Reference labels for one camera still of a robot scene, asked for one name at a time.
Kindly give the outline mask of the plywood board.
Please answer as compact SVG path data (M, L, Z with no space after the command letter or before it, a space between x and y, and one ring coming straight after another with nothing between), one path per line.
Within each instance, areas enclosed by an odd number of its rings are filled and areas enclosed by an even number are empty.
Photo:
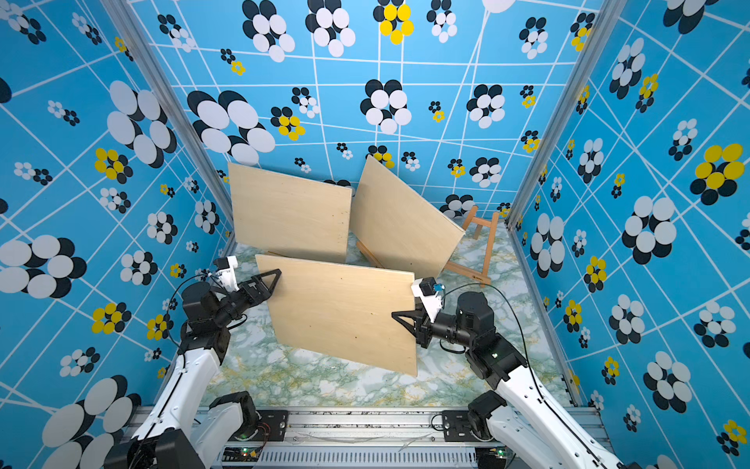
M235 163L229 175L238 243L292 258L346 260L351 188Z
M411 311L409 272L258 254L263 273L281 271L267 305L277 341L410 376L417 346L392 313Z
M355 190L350 229L384 268L438 277L465 231L373 156Z

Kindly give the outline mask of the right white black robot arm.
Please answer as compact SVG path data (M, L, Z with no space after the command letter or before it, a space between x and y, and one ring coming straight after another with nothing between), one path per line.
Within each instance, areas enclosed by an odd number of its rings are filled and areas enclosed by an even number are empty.
M434 339L464 348L470 368L489 386L468 407L476 439L498 441L530 468L628 466L570 415L537 378L525 352L497 331L484 293L461 293L449 315L441 310L441 293L416 290L415 308L393 312L392 319L423 348Z

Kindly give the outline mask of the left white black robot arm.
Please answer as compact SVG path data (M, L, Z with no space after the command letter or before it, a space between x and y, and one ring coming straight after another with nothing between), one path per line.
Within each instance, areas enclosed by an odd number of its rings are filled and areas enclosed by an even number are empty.
M215 399L199 425L195 416L224 363L230 327L271 299L282 271L273 269L241 283L233 267L219 275L220 283L200 281L182 292L187 321L172 375L130 440L109 451L105 468L210 468L232 437L258 428L258 412L246 391Z

